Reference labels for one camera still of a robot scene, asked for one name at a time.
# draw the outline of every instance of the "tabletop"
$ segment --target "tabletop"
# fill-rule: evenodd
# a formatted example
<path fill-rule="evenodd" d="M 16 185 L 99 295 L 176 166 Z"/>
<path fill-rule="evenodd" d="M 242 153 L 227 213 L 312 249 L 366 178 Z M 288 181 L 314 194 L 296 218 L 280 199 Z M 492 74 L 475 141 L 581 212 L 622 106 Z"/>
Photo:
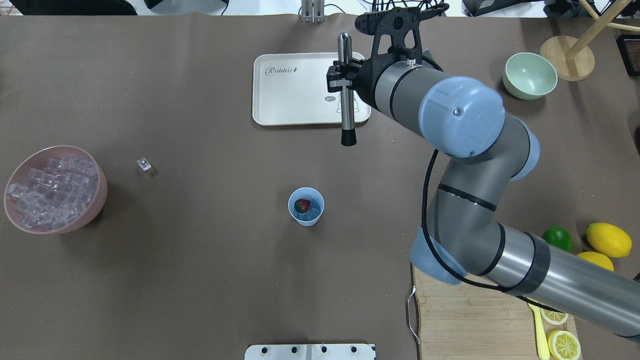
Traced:
<path fill-rule="evenodd" d="M 0 219 L 0 351 L 5 358 L 229 358 L 257 343 L 364 342 L 416 359 L 404 302 L 431 148 L 375 113 L 359 143 L 339 127 L 272 127 L 251 116 L 252 64 L 265 53 L 353 49 L 354 17 L 320 26 L 264 17 L 3 17 L 0 183 L 30 154 L 79 146 L 108 179 L 100 218 L 32 236 Z M 514 53 L 589 20 L 431 19 L 422 43 L 453 74 L 504 96 L 543 149 L 512 184 L 500 222 L 541 234 L 559 224 L 584 248 L 594 221 L 637 237 L 640 85 L 603 31 L 596 69 L 535 101 L 500 85 Z M 142 172 L 146 157 L 156 170 Z M 437 174 L 445 167 L 436 165 Z M 286 210 L 296 188 L 326 202 L 317 225 Z M 614 261 L 633 277 L 640 253 Z M 576 321 L 584 358 L 635 359 L 637 345 Z"/>

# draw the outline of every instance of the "white floor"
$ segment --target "white floor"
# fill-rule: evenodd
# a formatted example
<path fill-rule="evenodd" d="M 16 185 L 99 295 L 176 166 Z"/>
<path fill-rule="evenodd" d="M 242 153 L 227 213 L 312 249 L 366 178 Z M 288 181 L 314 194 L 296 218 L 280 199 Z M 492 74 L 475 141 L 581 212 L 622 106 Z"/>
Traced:
<path fill-rule="evenodd" d="M 209 15 L 220 15 L 225 8 L 225 3 L 220 0 L 164 0 L 153 9 L 149 10 L 144 0 L 128 0 L 136 9 L 138 15 L 179 15 L 189 12 L 200 12 Z M 325 0 L 325 14 L 341 12 L 334 4 L 342 8 L 346 13 L 360 15 L 371 9 L 367 3 L 372 0 Z M 463 17 L 463 5 L 461 0 L 446 1 L 450 8 L 446 14 L 450 17 Z M 608 0 L 596 0 L 598 9 L 604 8 Z M 279 13 L 298 13 L 301 0 L 230 0 L 226 15 L 270 15 Z M 483 17 L 546 17 L 543 1 L 522 3 L 482 15 Z M 12 8 L 10 0 L 0 0 L 1 15 L 20 15 Z"/>

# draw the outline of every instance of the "wooden stand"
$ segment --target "wooden stand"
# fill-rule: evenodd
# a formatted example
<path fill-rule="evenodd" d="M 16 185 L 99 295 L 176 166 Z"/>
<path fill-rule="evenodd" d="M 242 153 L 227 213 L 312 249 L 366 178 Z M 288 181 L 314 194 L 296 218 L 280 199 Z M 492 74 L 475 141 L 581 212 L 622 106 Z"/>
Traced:
<path fill-rule="evenodd" d="M 590 9 L 585 0 L 580 0 L 582 5 Z M 558 77 L 567 81 L 579 81 L 585 79 L 595 68 L 595 57 L 587 44 L 593 40 L 606 26 L 620 28 L 619 24 L 610 24 L 618 14 L 631 2 L 631 0 L 617 0 L 611 7 L 597 17 L 591 15 L 596 21 L 579 39 L 560 35 L 545 41 L 540 47 L 540 55 L 547 59 L 555 68 Z"/>

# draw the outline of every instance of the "black rubber tip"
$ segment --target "black rubber tip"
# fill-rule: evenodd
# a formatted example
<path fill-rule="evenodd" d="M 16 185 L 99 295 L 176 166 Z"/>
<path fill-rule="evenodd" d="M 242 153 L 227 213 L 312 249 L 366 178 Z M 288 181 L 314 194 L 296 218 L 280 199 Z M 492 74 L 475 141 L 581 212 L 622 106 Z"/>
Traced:
<path fill-rule="evenodd" d="M 343 146 L 354 146 L 358 140 L 356 139 L 356 129 L 351 130 L 342 130 L 342 145 Z"/>

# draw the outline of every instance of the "robotic arm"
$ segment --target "robotic arm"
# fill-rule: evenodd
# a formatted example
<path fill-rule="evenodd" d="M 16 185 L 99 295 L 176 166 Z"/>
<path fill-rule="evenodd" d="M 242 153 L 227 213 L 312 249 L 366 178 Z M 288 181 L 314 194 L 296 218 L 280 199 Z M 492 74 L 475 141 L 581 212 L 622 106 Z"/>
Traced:
<path fill-rule="evenodd" d="M 437 279 L 456 282 L 434 262 L 440 259 L 460 275 L 485 277 L 510 295 L 535 299 L 640 342 L 640 283 L 494 221 L 507 184 L 535 167 L 540 145 L 520 119 L 505 112 L 495 90 L 446 74 L 422 55 L 420 21 L 447 8 L 393 8 L 359 16 L 356 28 L 374 35 L 371 57 L 351 59 L 351 39 L 340 34 L 339 60 L 327 72 L 329 91 L 341 91 L 343 101 L 356 91 L 451 157 L 426 217 L 438 254 L 419 234 L 412 262 Z M 404 38 L 411 31 L 415 46 L 409 49 Z M 378 54 L 382 35 L 390 35 L 392 46 Z M 342 112 L 345 146 L 356 142 L 349 113 Z"/>

